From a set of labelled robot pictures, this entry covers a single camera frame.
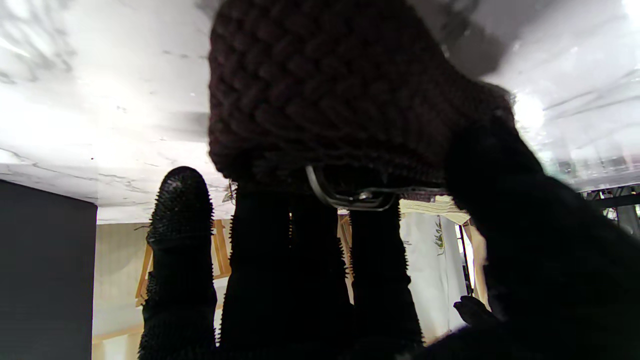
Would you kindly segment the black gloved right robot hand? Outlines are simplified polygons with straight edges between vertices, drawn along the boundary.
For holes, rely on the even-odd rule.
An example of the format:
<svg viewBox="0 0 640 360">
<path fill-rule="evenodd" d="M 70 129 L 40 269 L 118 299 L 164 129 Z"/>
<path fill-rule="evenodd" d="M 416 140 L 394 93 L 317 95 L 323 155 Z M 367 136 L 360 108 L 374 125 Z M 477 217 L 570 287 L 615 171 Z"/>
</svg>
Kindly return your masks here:
<svg viewBox="0 0 640 360">
<path fill-rule="evenodd" d="M 544 173 L 494 120 L 451 141 L 446 186 L 486 240 L 491 312 L 424 345 L 398 203 L 350 212 L 352 291 L 338 212 L 314 195 L 238 187 L 216 334 L 213 206 L 182 166 L 158 189 L 140 360 L 637 360 L 639 241 Z"/>
</svg>

